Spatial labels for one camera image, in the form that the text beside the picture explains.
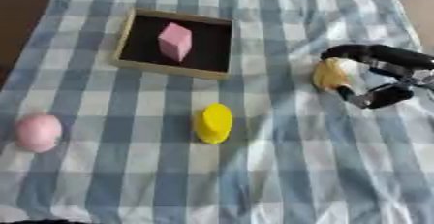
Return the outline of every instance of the blue and white checkered cloth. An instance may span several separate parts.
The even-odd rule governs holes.
[[[231,76],[110,66],[133,7],[233,19]],[[0,220],[433,223],[433,102],[318,92],[313,65],[343,43],[420,49],[398,0],[51,0],[0,94]],[[213,102],[234,114],[220,145],[192,131]],[[60,118],[57,148],[15,145],[30,112]]]

